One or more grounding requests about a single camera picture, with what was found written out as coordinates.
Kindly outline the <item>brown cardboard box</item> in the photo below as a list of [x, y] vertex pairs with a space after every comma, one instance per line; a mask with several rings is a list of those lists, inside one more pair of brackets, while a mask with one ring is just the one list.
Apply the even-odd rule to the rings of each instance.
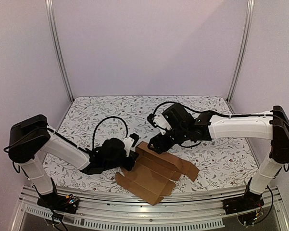
[[170, 196], [181, 176], [194, 182], [199, 169], [191, 162], [171, 153], [157, 154], [146, 142], [136, 147], [139, 154], [131, 171], [121, 168], [116, 172], [116, 183], [150, 205], [156, 205]]

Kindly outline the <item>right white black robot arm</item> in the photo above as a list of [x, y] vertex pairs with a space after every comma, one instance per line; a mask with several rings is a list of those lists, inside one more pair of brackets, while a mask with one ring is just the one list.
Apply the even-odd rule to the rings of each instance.
[[197, 118], [191, 115], [192, 111], [180, 103], [172, 103], [160, 115], [156, 112], [149, 114], [147, 121], [160, 132], [150, 139], [148, 148], [161, 154], [186, 141], [198, 146], [202, 141], [220, 138], [270, 140], [271, 150], [239, 200], [239, 206], [249, 210], [280, 169], [289, 164], [289, 120], [283, 108], [274, 106], [271, 111], [232, 115], [198, 111]]

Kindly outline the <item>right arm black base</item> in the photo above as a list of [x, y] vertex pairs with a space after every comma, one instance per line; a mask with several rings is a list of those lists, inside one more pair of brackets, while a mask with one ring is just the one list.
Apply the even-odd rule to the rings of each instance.
[[227, 215], [255, 209], [263, 205], [264, 201], [261, 194], [245, 193], [242, 196], [223, 200], [223, 209]]

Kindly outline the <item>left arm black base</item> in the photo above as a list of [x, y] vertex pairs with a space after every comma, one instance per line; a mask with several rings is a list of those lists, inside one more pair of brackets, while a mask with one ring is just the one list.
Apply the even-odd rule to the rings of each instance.
[[37, 205], [54, 211], [76, 214], [79, 197], [72, 194], [62, 196], [52, 192], [47, 195], [40, 195]]

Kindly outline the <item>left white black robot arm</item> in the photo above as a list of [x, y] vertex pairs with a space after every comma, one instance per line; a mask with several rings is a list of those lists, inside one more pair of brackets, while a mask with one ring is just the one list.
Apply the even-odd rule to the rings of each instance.
[[62, 205], [62, 199], [55, 193], [55, 184], [36, 158], [38, 152], [52, 154], [86, 175], [97, 175], [117, 167], [130, 171], [138, 157], [132, 150], [138, 141], [137, 134], [128, 133], [123, 140], [111, 138], [99, 147], [83, 149], [49, 126], [44, 115], [36, 115], [11, 127], [9, 145], [3, 150], [33, 182], [43, 201], [57, 209]]

